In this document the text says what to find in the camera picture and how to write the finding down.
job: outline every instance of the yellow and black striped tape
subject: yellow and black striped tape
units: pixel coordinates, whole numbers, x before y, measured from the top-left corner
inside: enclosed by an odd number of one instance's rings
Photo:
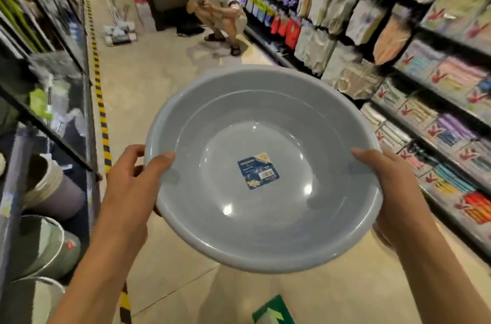
[[[104,100],[102,99],[102,85],[101,85],[101,70],[99,63],[99,53],[97,52],[97,43],[95,41],[95,28],[94,21],[92,19],[92,9],[90,8],[90,0],[85,0],[85,6],[87,7],[87,23],[89,24],[89,36],[92,46],[92,56],[94,60],[94,78],[95,78],[95,94],[97,96],[97,104],[99,106],[99,116],[101,119],[102,130],[102,146],[104,149],[104,168],[106,173],[110,171],[113,165],[111,158],[111,150],[109,148],[109,132],[107,131],[106,110],[104,109]],[[119,317],[121,323],[131,324],[131,305],[128,298],[128,286],[124,283],[123,290],[120,293],[119,303]]]

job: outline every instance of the foot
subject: foot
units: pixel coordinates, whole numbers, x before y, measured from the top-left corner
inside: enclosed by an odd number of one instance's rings
[[[205,41],[207,42],[223,42],[225,41],[224,35],[217,35],[215,33],[209,34],[205,37]]]
[[[237,44],[232,45],[232,49],[230,50],[230,55],[232,56],[240,56],[241,55],[241,48]]]

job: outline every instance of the right hand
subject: right hand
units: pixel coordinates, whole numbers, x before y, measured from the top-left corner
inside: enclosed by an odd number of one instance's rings
[[[382,187],[384,202],[377,223],[389,239],[407,227],[419,227],[433,221],[430,208],[418,186],[410,165],[400,156],[388,150],[351,149],[353,156],[370,166]]]

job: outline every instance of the store aisle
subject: store aisle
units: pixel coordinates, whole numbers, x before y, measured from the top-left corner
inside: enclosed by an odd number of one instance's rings
[[[180,38],[173,29],[145,33],[132,0],[116,1],[121,6],[130,5],[129,16],[137,23],[138,41],[108,48],[100,34],[102,25],[111,23],[106,1],[90,0],[99,31],[97,46],[113,160],[127,145],[144,143],[164,101],[201,72],[217,66],[271,63],[245,38],[244,54],[233,58],[229,48],[203,44],[203,35]],[[95,125],[99,167],[103,168],[99,121]],[[251,313],[278,293],[298,324],[419,322],[395,255],[371,233],[328,265],[275,276],[218,265],[188,247],[156,216],[148,226],[148,241],[128,277],[136,324],[248,323]],[[472,281],[491,304],[489,269],[456,238],[448,238]]]

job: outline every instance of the blue product label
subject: blue product label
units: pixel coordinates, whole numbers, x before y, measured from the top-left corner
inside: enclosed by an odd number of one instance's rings
[[[278,172],[265,153],[237,161],[237,163],[249,189],[261,187],[279,178]]]

